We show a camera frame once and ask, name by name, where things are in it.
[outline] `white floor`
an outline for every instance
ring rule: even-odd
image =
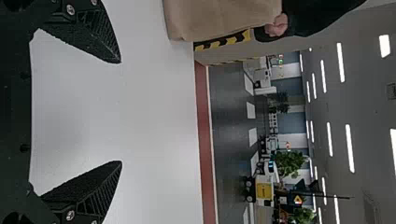
[[[171,43],[161,0],[105,0],[122,64],[37,32],[31,182],[42,194],[123,161],[105,223],[200,224],[192,46]]]

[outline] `red stripe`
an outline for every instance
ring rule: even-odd
[[[198,110],[198,135],[201,163],[204,224],[216,224],[215,191],[213,185],[212,152],[210,142],[209,101],[206,68],[195,62],[195,85]]]

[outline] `hand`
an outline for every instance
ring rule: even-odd
[[[271,37],[282,36],[288,29],[288,15],[285,13],[275,17],[273,24],[266,24],[264,26],[265,33]]]

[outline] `dark sleeve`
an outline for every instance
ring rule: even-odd
[[[313,35],[340,19],[366,0],[283,0],[283,13],[288,15],[288,30],[282,36],[270,37],[263,27],[254,29],[258,41],[271,42],[292,35]]]
[[[292,8],[285,13],[293,21],[291,28],[294,35],[310,36],[324,30],[349,11],[359,7],[366,0],[313,0],[305,8],[293,11]]]

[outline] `yellow black tape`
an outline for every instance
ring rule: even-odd
[[[260,57],[251,57],[251,58],[246,58],[246,59],[232,60],[232,61],[227,61],[225,63],[212,63],[209,66],[220,66],[220,65],[224,65],[224,64],[228,64],[228,63],[242,63],[247,60],[254,60],[254,59],[260,59]]]
[[[216,49],[221,46],[233,45],[242,42],[248,42],[251,40],[250,29],[246,31],[241,31],[234,35],[228,35],[222,38],[217,38],[213,40],[208,40],[204,42],[194,43],[194,51],[200,51],[205,49]]]

